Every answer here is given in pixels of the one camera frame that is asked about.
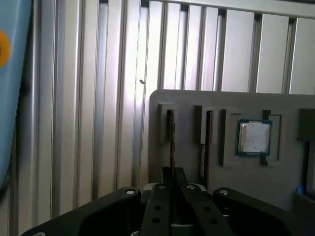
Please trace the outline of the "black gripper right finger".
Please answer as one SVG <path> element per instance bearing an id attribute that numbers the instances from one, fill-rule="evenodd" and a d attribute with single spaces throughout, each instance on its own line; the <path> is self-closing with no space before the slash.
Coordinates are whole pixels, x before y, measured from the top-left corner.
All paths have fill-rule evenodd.
<path id="1" fill-rule="evenodd" d="M 209 194 L 174 171 L 182 202 L 176 236 L 313 236 L 315 223 L 230 188 Z"/>

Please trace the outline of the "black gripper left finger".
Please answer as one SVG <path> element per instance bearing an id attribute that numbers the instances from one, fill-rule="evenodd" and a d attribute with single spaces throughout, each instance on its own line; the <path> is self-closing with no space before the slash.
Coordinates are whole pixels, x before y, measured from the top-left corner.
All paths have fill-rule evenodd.
<path id="1" fill-rule="evenodd" d="M 123 187 L 24 233 L 26 236 L 171 235 L 171 174 L 150 190 Z"/>

